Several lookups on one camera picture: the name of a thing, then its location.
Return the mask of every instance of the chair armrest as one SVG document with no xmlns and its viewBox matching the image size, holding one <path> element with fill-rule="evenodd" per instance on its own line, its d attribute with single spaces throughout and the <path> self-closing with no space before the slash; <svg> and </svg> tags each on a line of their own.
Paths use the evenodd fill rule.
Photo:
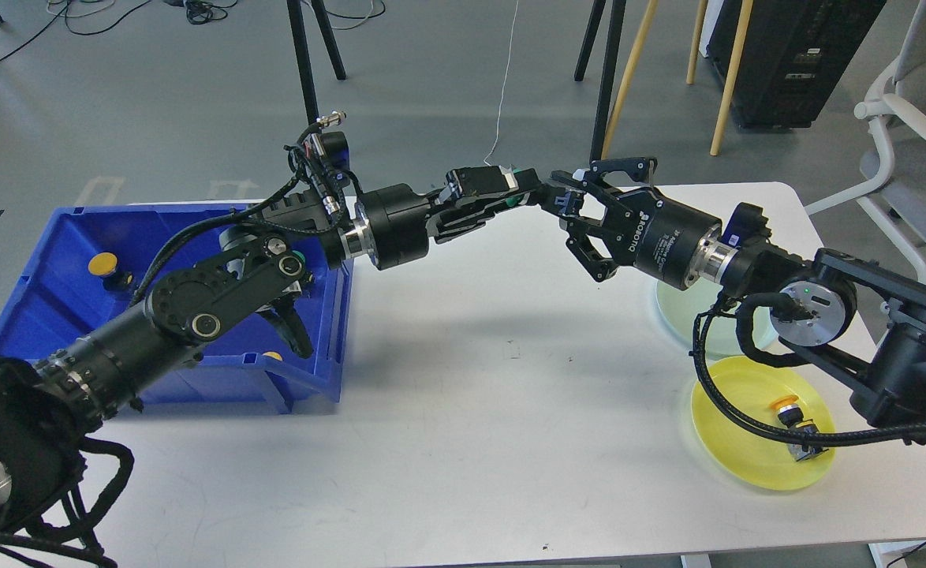
<svg viewBox="0 0 926 568">
<path fill-rule="evenodd" d="M 853 114 L 861 120 L 893 114 L 900 118 L 922 140 L 926 141 L 926 115 L 907 100 L 893 93 L 884 93 L 880 100 L 867 100 L 856 104 Z"/>
</svg>

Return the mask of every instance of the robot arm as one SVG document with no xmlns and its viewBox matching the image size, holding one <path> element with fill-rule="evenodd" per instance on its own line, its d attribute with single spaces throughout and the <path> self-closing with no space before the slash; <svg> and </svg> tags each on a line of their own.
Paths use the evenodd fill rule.
<svg viewBox="0 0 926 568">
<path fill-rule="evenodd" d="M 403 184 L 364 193 L 348 170 L 346 140 L 339 133 L 322 133 L 341 118 L 319 120 L 290 148 L 293 183 L 307 181 L 311 189 L 290 193 L 291 183 L 261 204 L 211 223 L 233 226 L 221 236 L 221 254 L 168 273 L 152 287 L 160 270 L 155 262 L 139 284 L 135 305 L 35 367 L 0 358 L 0 545 L 51 550 L 82 539 L 88 550 L 64 547 L 62 554 L 113 565 L 102 557 L 91 529 L 123 490 L 133 460 L 124 447 L 88 434 L 168 370 L 199 362 L 203 346 L 252 313 L 271 321 L 294 352 L 311 353 L 293 302 L 311 285 L 312 274 L 293 252 L 295 241 L 318 238 L 331 267 L 367 255 L 384 270 L 426 256 L 428 238 L 451 241 L 521 205 L 539 206 L 560 219 L 569 251 L 596 281 L 614 276 L 620 266 L 682 290 L 700 278 L 712 280 L 723 293 L 708 316 L 740 303 L 737 336 L 747 355 L 769 364 L 817 364 L 853 389 L 853 406 L 870 424 L 926 423 L 926 287 L 838 252 L 820 251 L 813 261 L 791 255 L 771 244 L 766 219 L 752 205 L 738 206 L 723 229 L 715 216 L 651 187 L 655 159 L 593 162 L 575 175 L 554 172 L 557 185 L 542 183 L 532 170 L 489 166 L 453 170 L 444 188 L 427 194 Z M 604 182 L 617 171 L 643 187 L 621 190 Z M 341 191 L 350 183 L 358 197 L 355 215 Z M 603 204 L 602 219 L 580 215 L 586 196 Z M 609 256 L 597 251 L 590 237 L 603 241 Z M 166 254 L 184 240 L 167 244 Z M 871 363 L 830 345 L 855 314 L 853 284 L 877 291 L 891 306 L 893 328 Z M 772 307 L 781 341 L 793 351 L 789 356 L 772 356 L 752 344 L 757 305 Z M 703 331 L 693 352 L 706 385 Z M 716 400 L 719 393 L 709 395 Z M 729 416 L 731 410 L 723 412 Z M 790 434 L 736 418 L 752 432 L 784 442 L 852 442 L 831 438 L 842 435 Z M 892 428 L 889 434 L 926 439 L 926 428 L 914 432 Z M 84 471 L 81 452 L 112 454 L 121 462 L 120 473 L 91 511 L 84 510 L 77 493 Z M 41 520 L 57 501 L 71 521 L 65 528 Z M 13 542 L 13 533 L 26 528 L 37 539 Z"/>
</svg>

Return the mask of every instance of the yellow button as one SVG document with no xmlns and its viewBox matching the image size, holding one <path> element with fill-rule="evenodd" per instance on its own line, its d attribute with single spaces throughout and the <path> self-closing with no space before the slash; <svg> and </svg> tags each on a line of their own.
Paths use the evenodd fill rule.
<svg viewBox="0 0 926 568">
<path fill-rule="evenodd" d="M 796 396 L 795 394 L 788 394 L 781 398 L 776 398 L 775 400 L 772 400 L 772 403 L 769 404 L 768 407 L 769 409 L 778 411 L 780 409 L 783 409 L 783 407 L 788 406 L 790 404 L 795 404 L 796 402 L 799 402 L 799 397 Z"/>
<path fill-rule="evenodd" d="M 109 276 L 116 272 L 116 265 L 119 262 L 112 252 L 99 252 L 88 262 L 88 272 L 92 276 Z"/>
</svg>

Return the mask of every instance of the black power cord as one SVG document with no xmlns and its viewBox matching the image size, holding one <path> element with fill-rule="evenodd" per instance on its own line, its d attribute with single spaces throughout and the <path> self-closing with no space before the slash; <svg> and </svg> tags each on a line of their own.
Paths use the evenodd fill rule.
<svg viewBox="0 0 926 568">
<path fill-rule="evenodd" d="M 908 551 L 908 552 L 902 554 L 902 556 L 899 556 L 899 557 L 895 558 L 895 559 L 892 560 L 892 561 L 889 561 L 888 564 L 887 564 L 887 566 L 884 566 L 884 568 L 891 568 L 891 566 L 893 566 L 894 564 L 897 564 L 898 562 L 900 562 L 900 561 L 902 561 L 902 560 L 904 560 L 904 559 L 910 557 L 911 555 L 917 553 L 918 551 L 924 549 L 925 545 L 926 545 L 926 540 L 922 540 L 921 543 L 919 543 L 916 547 L 914 547 L 914 548 L 911 549 L 910 551 Z"/>
<path fill-rule="evenodd" d="M 49 29 L 49 26 L 53 25 L 53 22 L 55 22 L 57 19 L 59 19 L 60 17 L 62 17 L 64 14 L 66 14 L 66 12 L 67 12 L 67 10 L 69 10 L 69 8 L 70 8 L 70 3 L 67 2 L 67 5 L 63 7 L 63 10 L 60 10 L 59 12 L 57 12 L 56 15 L 53 16 L 53 19 L 51 19 L 51 21 L 49 21 L 46 25 L 42 26 L 42 29 L 40 29 L 37 33 L 35 33 L 34 36 L 29 37 L 29 39 L 27 40 L 27 42 L 24 42 L 24 43 L 22 43 L 20 46 L 15 47 L 15 50 L 11 51 L 11 53 L 6 54 L 6 55 L 4 55 L 4 57 L 0 58 L 0 64 L 1 64 L 1 62 L 4 61 L 6 58 L 11 57 L 11 55 L 18 53 L 18 51 L 20 51 L 20 50 L 23 50 L 23 48 L 26 47 L 26 46 L 27 46 L 28 44 L 30 44 L 31 42 L 35 42 L 36 37 L 41 36 L 41 35 L 42 35 L 42 32 L 45 32 L 47 29 Z"/>
<path fill-rule="evenodd" d="M 106 26 L 106 28 L 96 29 L 94 32 L 78 32 L 76 29 L 72 29 L 70 27 L 70 18 L 63 18 L 63 24 L 67 27 L 67 32 L 73 33 L 75 36 L 85 36 L 85 35 L 86 36 L 93 36 L 93 35 L 98 36 L 99 33 L 105 33 L 105 32 L 108 32 L 110 29 L 116 28 L 116 26 L 119 25 L 120 22 L 123 21 L 124 18 L 126 18 L 128 15 L 136 12 L 137 10 L 147 6 L 150 3 L 151 3 L 151 0 L 144 0 L 144 2 L 141 2 L 140 4 L 127 10 L 125 14 L 121 15 L 116 21 L 114 21 L 109 26 Z"/>
<path fill-rule="evenodd" d="M 204 25 L 213 21 L 222 21 L 228 17 L 228 8 L 235 7 L 239 0 L 231 4 L 214 4 L 207 0 L 164 0 L 170 6 L 186 9 L 186 21 L 193 25 Z"/>
<path fill-rule="evenodd" d="M 308 0 L 301 0 L 301 3 L 307 6 L 309 5 Z M 327 14 L 333 16 L 334 18 L 343 18 L 343 19 L 347 19 L 348 21 L 358 21 L 358 23 L 356 23 L 355 25 L 349 25 L 347 26 L 347 28 L 333 28 L 333 26 L 331 26 L 331 28 L 333 29 L 340 30 L 340 32 L 346 32 L 346 30 L 348 29 L 361 28 L 361 26 L 366 25 L 368 21 L 371 21 L 372 19 L 375 19 L 383 15 L 384 13 L 386 13 L 386 3 L 383 0 L 379 0 L 379 11 L 376 12 L 375 11 L 375 0 L 371 0 L 369 2 L 368 13 L 363 16 L 350 16 L 346 14 L 337 14 L 336 12 L 331 12 L 330 10 L 327 10 L 326 12 Z"/>
</svg>

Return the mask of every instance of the blue plastic bin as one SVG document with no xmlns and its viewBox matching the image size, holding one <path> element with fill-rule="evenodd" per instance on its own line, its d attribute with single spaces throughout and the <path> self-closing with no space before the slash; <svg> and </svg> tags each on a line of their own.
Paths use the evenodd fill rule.
<svg viewBox="0 0 926 568">
<path fill-rule="evenodd" d="M 0 317 L 0 355 L 30 362 L 68 346 L 75 338 L 123 312 L 128 292 L 109 292 L 88 273 L 98 252 L 119 256 L 120 267 L 144 274 L 158 249 L 201 219 L 226 215 L 229 204 L 131 205 L 60 208 L 53 212 Z M 316 280 L 296 302 L 315 352 L 300 359 L 258 316 L 212 342 L 192 369 L 165 375 L 141 399 L 160 402 L 266 402 L 290 413 L 297 400 L 316 392 L 340 399 L 351 294 L 351 261 L 327 269 L 315 238 L 298 241 Z M 221 252 L 218 231 L 190 241 L 165 270 L 192 266 Z M 263 354 L 280 353 L 282 360 Z"/>
</svg>

